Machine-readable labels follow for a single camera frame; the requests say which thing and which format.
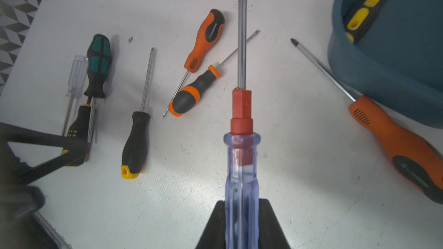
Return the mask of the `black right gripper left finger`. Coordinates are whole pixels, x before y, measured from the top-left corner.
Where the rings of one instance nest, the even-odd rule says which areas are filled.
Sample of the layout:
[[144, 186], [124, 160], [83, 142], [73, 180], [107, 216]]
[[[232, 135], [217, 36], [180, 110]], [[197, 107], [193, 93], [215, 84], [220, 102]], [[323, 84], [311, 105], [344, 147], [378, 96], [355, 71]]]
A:
[[225, 202], [218, 201], [195, 249], [226, 249]]

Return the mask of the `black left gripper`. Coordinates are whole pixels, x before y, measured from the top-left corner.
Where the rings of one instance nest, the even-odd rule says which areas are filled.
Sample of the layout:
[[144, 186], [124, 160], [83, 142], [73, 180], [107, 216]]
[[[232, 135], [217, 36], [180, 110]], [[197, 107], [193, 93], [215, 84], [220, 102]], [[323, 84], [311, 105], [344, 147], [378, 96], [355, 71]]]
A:
[[[21, 162], [10, 142], [62, 147], [68, 153], [36, 167]], [[1, 123], [1, 248], [57, 249], [59, 246], [34, 218], [45, 204], [41, 190], [29, 184], [68, 165], [90, 151], [84, 139], [42, 133]]]

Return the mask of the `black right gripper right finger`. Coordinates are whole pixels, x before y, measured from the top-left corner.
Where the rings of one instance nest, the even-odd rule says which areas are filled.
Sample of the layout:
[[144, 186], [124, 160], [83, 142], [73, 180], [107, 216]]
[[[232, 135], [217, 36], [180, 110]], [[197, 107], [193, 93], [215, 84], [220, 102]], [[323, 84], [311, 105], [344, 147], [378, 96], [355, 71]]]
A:
[[259, 199], [259, 249], [291, 249], [275, 212], [267, 199]]

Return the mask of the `blue transparent handle screwdriver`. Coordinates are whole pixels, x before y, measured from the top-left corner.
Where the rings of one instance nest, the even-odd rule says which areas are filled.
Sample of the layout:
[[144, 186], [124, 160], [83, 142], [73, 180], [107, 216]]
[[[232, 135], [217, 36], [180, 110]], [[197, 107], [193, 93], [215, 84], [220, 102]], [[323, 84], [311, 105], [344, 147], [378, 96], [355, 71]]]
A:
[[247, 0], [238, 0], [238, 79], [233, 90], [233, 115], [227, 145], [227, 179], [225, 190], [228, 249], [258, 248], [258, 180], [257, 145], [259, 134], [253, 130], [252, 92], [246, 88]]

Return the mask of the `black orange collar screwdriver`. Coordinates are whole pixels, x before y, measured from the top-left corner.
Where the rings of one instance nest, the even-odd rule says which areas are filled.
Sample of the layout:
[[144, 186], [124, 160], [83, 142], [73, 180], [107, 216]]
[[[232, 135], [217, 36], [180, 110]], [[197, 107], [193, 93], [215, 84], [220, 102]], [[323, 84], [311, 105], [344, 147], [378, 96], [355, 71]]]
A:
[[238, 48], [223, 62], [217, 63], [215, 66], [210, 65], [205, 73], [198, 76], [194, 82], [181, 88], [168, 106], [169, 113], [180, 117], [190, 111], [200, 101], [202, 94], [220, 78], [219, 69], [237, 52]]

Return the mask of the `orange handle long screwdriver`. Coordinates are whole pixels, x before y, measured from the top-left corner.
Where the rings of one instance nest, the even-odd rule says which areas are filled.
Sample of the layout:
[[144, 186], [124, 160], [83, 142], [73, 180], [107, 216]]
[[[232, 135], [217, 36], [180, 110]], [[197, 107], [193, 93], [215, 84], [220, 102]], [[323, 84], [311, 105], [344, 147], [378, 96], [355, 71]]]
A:
[[298, 40], [291, 43], [317, 66], [353, 103], [351, 116], [374, 135], [385, 157], [431, 201], [443, 203], [443, 156], [423, 137], [401, 127], [366, 95], [356, 97]]

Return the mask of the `orange black handle screwdriver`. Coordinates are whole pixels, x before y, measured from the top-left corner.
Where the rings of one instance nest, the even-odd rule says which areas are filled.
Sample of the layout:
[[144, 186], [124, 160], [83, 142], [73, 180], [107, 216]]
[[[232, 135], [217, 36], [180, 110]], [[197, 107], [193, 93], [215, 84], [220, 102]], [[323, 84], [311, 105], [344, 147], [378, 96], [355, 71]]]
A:
[[225, 17], [222, 12], [217, 9], [211, 9], [209, 15], [203, 21], [200, 26], [196, 43], [189, 54], [184, 68], [187, 70], [183, 79], [181, 80], [179, 86], [177, 87], [173, 97], [171, 98], [170, 103], [172, 103], [174, 97], [177, 95], [179, 90], [183, 87], [184, 82], [186, 81], [189, 73], [195, 73], [200, 67], [205, 54], [217, 43], [221, 36], [221, 30], [225, 24]]

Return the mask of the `black yellow grip screwdriver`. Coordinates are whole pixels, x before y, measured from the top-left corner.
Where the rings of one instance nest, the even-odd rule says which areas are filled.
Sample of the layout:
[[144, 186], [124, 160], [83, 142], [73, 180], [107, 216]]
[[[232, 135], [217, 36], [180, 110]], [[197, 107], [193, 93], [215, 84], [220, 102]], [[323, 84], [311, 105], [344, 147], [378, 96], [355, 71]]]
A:
[[346, 37], [351, 43], [360, 41], [369, 31], [388, 0], [360, 0], [343, 19]]

